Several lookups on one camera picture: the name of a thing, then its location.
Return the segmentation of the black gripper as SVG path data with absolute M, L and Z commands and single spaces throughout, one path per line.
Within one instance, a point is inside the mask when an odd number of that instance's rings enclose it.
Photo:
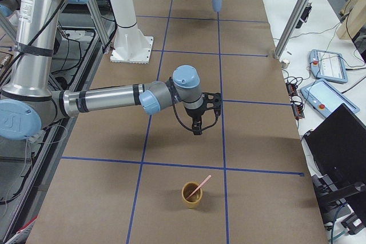
M 204 114 L 203 108 L 186 109 L 186 113 L 192 119 L 192 132 L 194 135 L 202 135 L 202 116 Z

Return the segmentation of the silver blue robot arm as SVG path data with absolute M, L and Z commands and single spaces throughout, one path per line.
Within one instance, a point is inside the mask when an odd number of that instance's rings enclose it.
M 59 119 L 81 113 L 140 105 L 155 114 L 182 102 L 192 118 L 189 130 L 200 135 L 206 96 L 194 67 L 175 69 L 166 82 L 104 87 L 79 92 L 51 91 L 48 79 L 58 17 L 68 0 L 21 0 L 16 57 L 10 81 L 1 88 L 1 136 L 30 138 Z

